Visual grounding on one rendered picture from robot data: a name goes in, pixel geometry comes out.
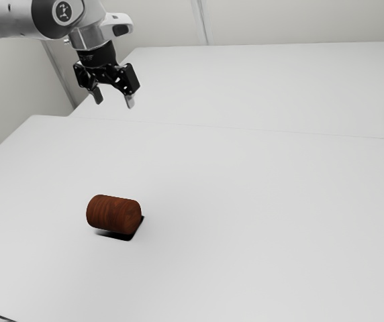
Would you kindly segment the brown wooden mug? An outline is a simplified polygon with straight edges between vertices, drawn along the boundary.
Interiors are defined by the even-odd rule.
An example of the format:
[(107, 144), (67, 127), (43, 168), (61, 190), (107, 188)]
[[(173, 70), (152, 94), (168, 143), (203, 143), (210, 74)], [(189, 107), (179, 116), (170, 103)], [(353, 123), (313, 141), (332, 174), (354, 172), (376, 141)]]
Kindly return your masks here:
[(141, 223), (142, 211), (135, 200), (95, 195), (87, 205), (86, 219), (91, 227), (131, 235)]

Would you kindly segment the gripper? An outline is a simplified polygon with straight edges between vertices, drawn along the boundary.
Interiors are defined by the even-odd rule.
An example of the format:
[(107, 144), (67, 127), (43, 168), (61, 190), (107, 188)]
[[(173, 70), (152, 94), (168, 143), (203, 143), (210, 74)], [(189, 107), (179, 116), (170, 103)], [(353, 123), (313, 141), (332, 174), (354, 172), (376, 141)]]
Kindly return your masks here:
[(108, 83), (123, 94), (128, 109), (134, 107), (134, 95), (140, 88), (140, 82), (132, 64), (120, 66), (117, 63), (115, 47), (111, 40), (93, 50), (77, 50), (77, 55), (79, 62), (73, 64), (73, 70), (78, 85), (87, 90), (97, 105), (103, 102), (103, 96), (96, 76), (86, 68), (105, 66), (104, 74)]

